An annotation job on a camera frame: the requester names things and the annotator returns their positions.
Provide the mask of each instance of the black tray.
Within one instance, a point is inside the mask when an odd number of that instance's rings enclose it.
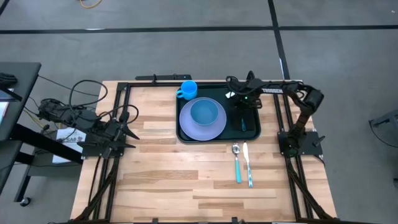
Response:
[[[177,132],[177,137],[179,140],[185,143],[193,143],[193,142],[213,142],[213,141],[245,141],[245,140],[253,140],[256,139],[260,133],[261,133],[261,125],[260,125],[260,118],[259,118],[259,113],[257,109],[253,109],[251,112],[249,112],[249,116],[253,116],[254,119],[254,126],[252,130],[247,130],[247,131],[242,131],[242,130],[235,130],[233,128],[232,124],[232,114],[235,114],[236,109],[230,105],[227,97],[225,97],[225,94],[229,92],[228,87],[226,84],[206,84],[206,85],[200,85],[198,83],[198,96],[197,97],[209,97],[217,102],[219,102],[225,112],[226,112],[226,117],[227,117],[227,122],[226,126],[224,128],[224,131],[217,137],[209,141],[197,141],[194,140],[190,137],[188,137],[181,129],[180,126],[180,112],[181,109],[184,107],[185,104],[188,103],[187,100],[184,100],[183,98],[177,98],[177,103],[176,103],[176,132]]]

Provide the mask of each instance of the butter knife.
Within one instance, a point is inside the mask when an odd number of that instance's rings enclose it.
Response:
[[[249,161],[249,151],[248,151],[248,144],[246,141],[243,143],[243,156],[248,164],[248,178],[249,178],[249,187],[253,187],[253,181],[251,178],[251,169],[250,169],[250,161]]]

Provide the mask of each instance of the wooden table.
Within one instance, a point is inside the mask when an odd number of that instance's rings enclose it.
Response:
[[[108,96],[97,106],[97,114],[113,108],[116,81],[104,82]],[[184,144],[175,134],[176,87],[134,87],[130,104],[139,117],[129,125],[141,140],[128,138],[137,146],[126,149],[120,160],[111,222],[230,222],[293,221],[284,158],[279,153],[279,131],[272,95],[261,95],[261,135],[248,142],[253,185],[248,186],[246,161],[239,155],[242,183],[236,183],[233,142]],[[282,97],[282,116],[286,119]],[[300,110],[290,102],[294,121]],[[129,108],[131,118],[134,110]],[[307,128],[313,128],[312,120]],[[313,156],[302,156],[309,191],[327,213],[336,216],[323,164]],[[84,161],[71,218],[88,203],[97,158]],[[94,192],[98,186],[98,168]],[[302,216],[305,210],[297,189]],[[101,204],[104,215],[105,203]]]

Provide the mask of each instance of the blue mug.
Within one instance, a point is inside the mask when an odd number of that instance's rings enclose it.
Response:
[[[192,81],[188,80],[182,83],[181,90],[177,90],[177,98],[183,98],[186,100],[192,100],[197,97],[198,85]]]

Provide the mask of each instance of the concrete floor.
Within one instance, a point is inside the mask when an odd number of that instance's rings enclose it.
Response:
[[[280,26],[398,24],[398,2],[393,0],[276,0],[275,8]],[[10,0],[0,17],[0,29],[271,24],[267,1],[260,0],[105,0],[94,9],[73,0]],[[326,135],[322,146],[338,216],[396,223],[398,190],[392,178],[398,177],[398,149],[377,141],[368,120],[397,108],[398,30],[284,31],[282,39],[291,78],[326,96],[314,121]],[[0,49],[0,61],[41,62],[42,76],[68,86],[86,78],[133,80],[153,73],[220,79],[244,78],[253,70],[263,79],[282,77],[272,31],[0,35]],[[94,85],[81,89],[99,90]],[[68,90],[39,79],[31,97],[49,95],[66,101]],[[88,100],[92,98],[85,95],[74,98],[76,103]],[[31,101],[27,106],[35,108]],[[24,114],[19,122],[39,130]],[[388,125],[376,132],[398,145]],[[14,166],[0,196],[2,223],[68,220],[79,172],[32,178],[27,195],[34,202],[22,208],[12,200],[24,169]]]

